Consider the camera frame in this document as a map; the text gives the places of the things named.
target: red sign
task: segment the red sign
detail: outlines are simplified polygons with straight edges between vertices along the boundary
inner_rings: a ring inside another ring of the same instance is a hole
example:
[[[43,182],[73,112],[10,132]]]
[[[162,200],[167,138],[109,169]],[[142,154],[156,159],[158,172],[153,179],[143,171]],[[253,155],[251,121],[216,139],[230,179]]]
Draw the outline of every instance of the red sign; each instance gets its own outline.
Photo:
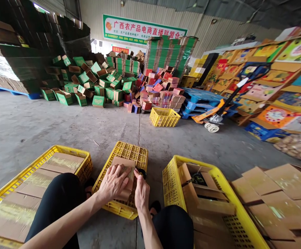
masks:
[[[129,54],[129,50],[127,48],[120,48],[112,46],[112,50],[116,53],[124,52],[125,54]]]

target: corrugated metal wall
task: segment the corrugated metal wall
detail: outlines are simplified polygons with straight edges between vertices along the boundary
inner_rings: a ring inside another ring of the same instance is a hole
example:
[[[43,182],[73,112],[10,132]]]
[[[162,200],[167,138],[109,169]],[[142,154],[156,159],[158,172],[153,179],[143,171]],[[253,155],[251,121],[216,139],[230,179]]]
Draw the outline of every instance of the corrugated metal wall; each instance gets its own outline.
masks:
[[[64,0],[31,0],[49,12],[55,12],[66,16]]]
[[[203,52],[215,49],[219,45],[229,44],[242,35],[254,33],[257,40],[262,41],[265,38],[274,39],[281,33],[279,29],[267,29],[255,24],[239,26],[241,23],[239,21],[205,16],[200,13],[176,12],[172,8],[129,0],[124,2],[124,7],[121,7],[120,0],[80,0],[82,20],[90,27],[91,38],[113,41],[103,37],[103,14],[186,28],[189,30],[189,36],[199,38],[193,51],[194,57],[201,57]],[[211,24],[212,19],[217,19],[217,22]],[[137,46],[120,41],[115,43]]]

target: hand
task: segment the hand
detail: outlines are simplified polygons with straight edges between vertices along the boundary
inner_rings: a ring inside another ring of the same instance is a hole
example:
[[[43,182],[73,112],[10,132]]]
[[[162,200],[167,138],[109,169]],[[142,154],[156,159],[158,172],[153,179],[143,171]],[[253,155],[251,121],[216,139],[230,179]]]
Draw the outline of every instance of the hand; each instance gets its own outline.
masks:
[[[149,213],[148,200],[150,187],[137,169],[134,169],[134,175],[137,178],[137,188],[134,197],[134,202],[139,214],[147,214]]]
[[[130,173],[131,167],[127,167],[126,171],[121,174],[123,168],[124,164],[116,164],[107,169],[107,173],[97,191],[106,200],[106,203],[118,196],[129,182],[127,175]]]

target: orange pallet jack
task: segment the orange pallet jack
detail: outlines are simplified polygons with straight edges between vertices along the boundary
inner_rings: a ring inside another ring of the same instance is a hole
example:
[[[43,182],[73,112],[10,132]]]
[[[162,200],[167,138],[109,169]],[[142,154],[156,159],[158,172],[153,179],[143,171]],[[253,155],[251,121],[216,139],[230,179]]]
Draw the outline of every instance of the orange pallet jack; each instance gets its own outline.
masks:
[[[252,67],[252,69],[250,70],[250,73],[247,74],[247,76],[242,79],[241,73],[245,71],[246,68],[248,67]],[[259,67],[265,67],[266,70],[261,73],[261,74],[254,74],[254,72],[257,72],[258,70],[256,70]],[[261,77],[263,77],[264,75],[266,75],[268,73],[268,71],[271,68],[271,63],[256,63],[256,64],[249,64],[246,65],[245,67],[243,67],[243,69],[241,70],[241,73],[239,74],[239,83],[237,84],[237,89],[229,96],[228,99],[224,100],[221,99],[220,103],[217,107],[213,108],[212,110],[209,110],[201,115],[198,116],[194,116],[192,117],[192,119],[196,122],[196,123],[204,123],[205,128],[210,132],[210,133],[215,133],[217,132],[220,127],[219,125],[223,125],[222,120],[223,120],[223,116],[227,113],[227,110],[234,105],[233,103],[233,98],[236,96],[236,94],[241,90],[241,88],[251,82],[251,81],[255,81]]]

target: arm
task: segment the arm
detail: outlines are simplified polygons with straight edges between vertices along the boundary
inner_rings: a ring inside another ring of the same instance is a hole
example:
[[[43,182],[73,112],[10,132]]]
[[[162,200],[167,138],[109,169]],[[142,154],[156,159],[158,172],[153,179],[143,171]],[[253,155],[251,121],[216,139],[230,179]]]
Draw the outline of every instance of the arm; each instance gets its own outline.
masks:
[[[100,189],[88,200],[43,229],[21,248],[63,248],[79,228],[104,204],[113,200],[126,186],[131,168],[120,176],[124,165],[108,168]]]
[[[134,170],[134,175],[137,178],[135,205],[144,235],[145,249],[163,249],[148,210],[150,187],[136,169]]]

